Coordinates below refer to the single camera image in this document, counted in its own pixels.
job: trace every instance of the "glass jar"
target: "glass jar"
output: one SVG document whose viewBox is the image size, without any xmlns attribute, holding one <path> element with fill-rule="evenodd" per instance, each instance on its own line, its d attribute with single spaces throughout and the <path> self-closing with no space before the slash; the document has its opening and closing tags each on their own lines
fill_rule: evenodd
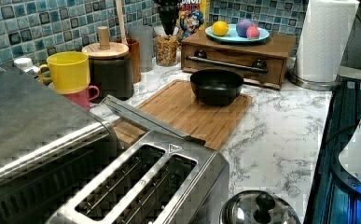
<svg viewBox="0 0 361 224">
<path fill-rule="evenodd" d="M 157 65 L 173 66 L 177 64 L 177 45 L 176 35 L 157 36 Z"/>
</svg>

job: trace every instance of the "orange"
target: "orange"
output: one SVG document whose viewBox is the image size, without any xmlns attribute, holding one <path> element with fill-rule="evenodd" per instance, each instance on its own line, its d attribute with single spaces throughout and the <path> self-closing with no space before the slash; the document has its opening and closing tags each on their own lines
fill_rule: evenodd
<svg viewBox="0 0 361 224">
<path fill-rule="evenodd" d="M 217 21 L 213 23 L 212 31 L 214 35 L 226 35 L 229 32 L 229 25 L 224 21 Z"/>
</svg>

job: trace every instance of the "stainless steel pot lid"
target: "stainless steel pot lid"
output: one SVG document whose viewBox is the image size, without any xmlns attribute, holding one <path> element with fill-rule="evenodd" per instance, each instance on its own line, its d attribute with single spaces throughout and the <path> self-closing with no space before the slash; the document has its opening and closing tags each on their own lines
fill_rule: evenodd
<svg viewBox="0 0 361 224">
<path fill-rule="evenodd" d="M 294 209 L 283 199 L 261 190 L 246 190 L 229 199 L 221 210 L 221 224 L 299 224 Z"/>
</svg>

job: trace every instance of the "pink mug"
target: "pink mug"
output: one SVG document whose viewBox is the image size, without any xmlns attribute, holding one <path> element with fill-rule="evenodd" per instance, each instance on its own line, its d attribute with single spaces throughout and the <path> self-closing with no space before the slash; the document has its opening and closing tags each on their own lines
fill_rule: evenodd
<svg viewBox="0 0 361 224">
<path fill-rule="evenodd" d="M 95 94 L 90 96 L 90 90 L 94 89 Z M 67 99 L 75 102 L 78 105 L 81 105 L 86 110 L 90 110 L 90 101 L 96 99 L 100 94 L 99 88 L 96 86 L 88 86 L 86 89 L 82 91 L 77 91 L 69 94 L 62 94 Z"/>
</svg>

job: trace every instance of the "stacked mugs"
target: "stacked mugs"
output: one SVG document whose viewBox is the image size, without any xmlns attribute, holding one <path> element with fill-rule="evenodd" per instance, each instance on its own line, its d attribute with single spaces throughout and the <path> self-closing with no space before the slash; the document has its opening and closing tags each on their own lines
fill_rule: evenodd
<svg viewBox="0 0 361 224">
<path fill-rule="evenodd" d="M 53 88 L 67 99 L 90 110 L 90 101 L 100 95 L 96 86 L 90 85 L 89 56 L 82 52 L 56 53 L 47 58 L 48 64 L 40 66 L 39 81 L 52 80 Z M 48 68 L 50 77 L 44 77 L 43 68 Z"/>
</svg>

